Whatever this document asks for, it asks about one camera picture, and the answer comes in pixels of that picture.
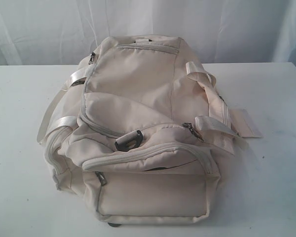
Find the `white table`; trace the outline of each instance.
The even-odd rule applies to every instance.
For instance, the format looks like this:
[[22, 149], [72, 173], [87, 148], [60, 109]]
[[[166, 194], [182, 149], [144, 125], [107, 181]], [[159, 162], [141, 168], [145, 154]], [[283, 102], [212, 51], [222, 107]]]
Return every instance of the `white table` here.
[[296, 68], [291, 63], [207, 64], [231, 106], [264, 134], [192, 226], [109, 227], [80, 198], [59, 192], [36, 134], [44, 110], [76, 66], [0, 66], [0, 237], [296, 237]]

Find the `metal zipper pull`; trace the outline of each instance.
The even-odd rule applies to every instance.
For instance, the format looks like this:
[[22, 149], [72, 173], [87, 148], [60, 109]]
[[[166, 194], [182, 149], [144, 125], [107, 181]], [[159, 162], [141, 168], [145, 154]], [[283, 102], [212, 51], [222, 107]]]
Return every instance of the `metal zipper pull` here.
[[199, 133], [195, 130], [195, 128], [193, 127], [192, 123], [190, 123], [190, 122], [185, 122], [185, 123], [182, 124], [182, 126], [188, 128], [189, 131], [190, 131], [195, 137], [197, 137], [197, 138], [200, 139], [202, 142], [204, 142], [204, 140], [203, 140], [201, 134], [199, 134]]
[[95, 53], [92, 52], [91, 53], [91, 58], [90, 58], [90, 61], [89, 61], [89, 65], [94, 63], [94, 57], [95, 57]]
[[104, 177], [103, 172], [99, 172], [99, 171], [95, 171], [96, 176], [98, 177], [101, 186], [104, 186], [108, 183], [108, 181], [106, 180], [106, 178]]

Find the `fabric backdrop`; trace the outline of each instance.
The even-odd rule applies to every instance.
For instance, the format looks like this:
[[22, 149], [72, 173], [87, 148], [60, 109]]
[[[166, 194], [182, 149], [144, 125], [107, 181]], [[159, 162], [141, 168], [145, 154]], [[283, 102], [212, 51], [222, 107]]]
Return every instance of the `fabric backdrop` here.
[[77, 64], [144, 34], [180, 36], [203, 63], [296, 65], [296, 0], [0, 0], [0, 65]]

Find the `backpack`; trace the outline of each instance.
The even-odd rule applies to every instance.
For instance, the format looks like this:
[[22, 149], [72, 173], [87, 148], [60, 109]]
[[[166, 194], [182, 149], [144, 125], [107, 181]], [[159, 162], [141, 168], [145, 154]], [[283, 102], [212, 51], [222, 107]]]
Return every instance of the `backpack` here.
[[48, 107], [37, 141], [59, 190], [119, 224], [190, 224], [209, 216], [233, 153], [228, 107], [177, 37], [108, 37]]

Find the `wheel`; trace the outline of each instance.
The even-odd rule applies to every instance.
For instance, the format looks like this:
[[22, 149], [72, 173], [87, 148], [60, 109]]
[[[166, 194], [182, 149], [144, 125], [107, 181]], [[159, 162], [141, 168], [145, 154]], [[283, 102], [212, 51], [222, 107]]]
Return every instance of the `wheel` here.
[[121, 226], [121, 224], [114, 224], [114, 223], [108, 223], [109, 226], [112, 226], [112, 227], [119, 227]]

